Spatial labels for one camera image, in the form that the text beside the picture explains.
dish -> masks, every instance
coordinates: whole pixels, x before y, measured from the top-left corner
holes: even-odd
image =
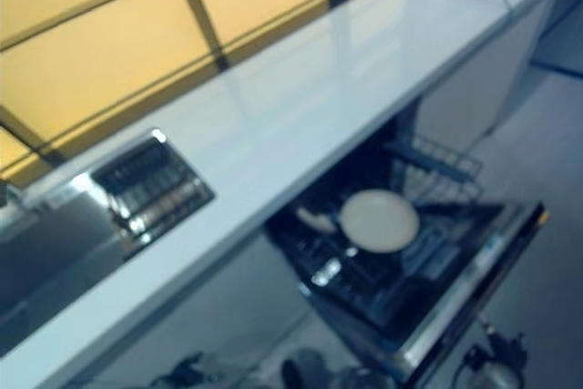
[[[403,197],[388,190],[353,194],[339,217],[344,234],[370,252],[394,252],[407,246],[419,231],[419,216]]]

plate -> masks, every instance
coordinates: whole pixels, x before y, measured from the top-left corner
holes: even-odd
[[[370,252],[395,252],[407,246],[419,231],[419,216],[402,196],[371,189],[353,194],[339,217],[344,234]]]

floor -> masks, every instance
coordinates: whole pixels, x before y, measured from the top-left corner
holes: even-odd
[[[544,78],[527,102],[473,151],[490,196],[541,199],[551,212],[486,313],[501,332],[527,334],[529,389],[575,389],[583,387],[583,80],[537,73]],[[475,324],[426,387],[449,387],[464,352],[484,340]]]

kitchen counter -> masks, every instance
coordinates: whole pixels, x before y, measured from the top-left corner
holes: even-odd
[[[537,1],[352,0],[33,184],[157,127],[217,198],[6,355],[2,386],[67,382]]]

stainless steel sink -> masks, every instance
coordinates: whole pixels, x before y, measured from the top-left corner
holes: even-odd
[[[153,130],[0,221],[0,356],[212,200]]]

